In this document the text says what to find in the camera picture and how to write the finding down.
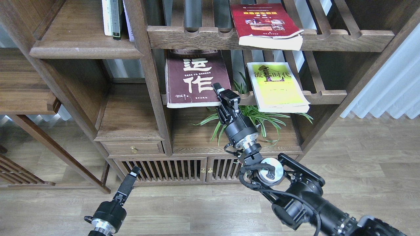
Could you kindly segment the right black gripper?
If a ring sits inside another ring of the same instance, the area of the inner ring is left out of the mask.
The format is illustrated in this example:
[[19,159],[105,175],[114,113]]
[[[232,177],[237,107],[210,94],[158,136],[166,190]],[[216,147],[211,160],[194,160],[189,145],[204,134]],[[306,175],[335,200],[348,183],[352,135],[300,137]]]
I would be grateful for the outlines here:
[[229,144],[243,151],[260,151],[261,145],[256,142],[258,131],[249,117],[244,116],[239,108],[240,96],[219,83],[212,84],[221,104],[217,112],[222,125],[226,125],[225,134]]

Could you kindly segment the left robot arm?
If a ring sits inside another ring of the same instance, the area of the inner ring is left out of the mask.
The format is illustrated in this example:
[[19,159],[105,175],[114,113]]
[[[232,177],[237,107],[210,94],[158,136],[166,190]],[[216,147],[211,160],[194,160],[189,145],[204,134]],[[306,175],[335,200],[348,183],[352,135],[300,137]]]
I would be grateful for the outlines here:
[[139,172],[140,168],[134,166],[124,178],[114,198],[110,202],[102,202],[93,216],[84,217],[85,221],[94,226],[94,230],[89,232],[89,236],[111,236],[119,231],[127,215],[122,206],[132,191]]

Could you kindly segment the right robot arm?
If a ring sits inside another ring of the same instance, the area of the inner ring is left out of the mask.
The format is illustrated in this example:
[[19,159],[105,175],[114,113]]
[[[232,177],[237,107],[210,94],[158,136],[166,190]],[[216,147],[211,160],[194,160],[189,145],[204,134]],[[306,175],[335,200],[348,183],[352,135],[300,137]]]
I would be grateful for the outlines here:
[[240,97],[219,83],[212,85],[221,104],[217,113],[242,167],[238,178],[247,188],[260,192],[272,205],[279,220],[297,230],[310,223],[317,236],[402,236],[400,230],[373,216],[357,221],[322,197],[323,178],[286,154],[263,158],[256,142],[258,131],[239,107]]

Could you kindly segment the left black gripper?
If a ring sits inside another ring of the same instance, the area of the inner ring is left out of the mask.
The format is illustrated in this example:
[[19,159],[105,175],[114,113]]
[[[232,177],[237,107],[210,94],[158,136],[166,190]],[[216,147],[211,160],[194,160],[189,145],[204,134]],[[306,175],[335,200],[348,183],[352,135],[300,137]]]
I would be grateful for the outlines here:
[[117,233],[127,215],[123,205],[127,200],[141,168],[134,166],[124,178],[114,198],[102,202],[93,216],[85,216],[84,220],[94,226],[90,234],[114,234]]

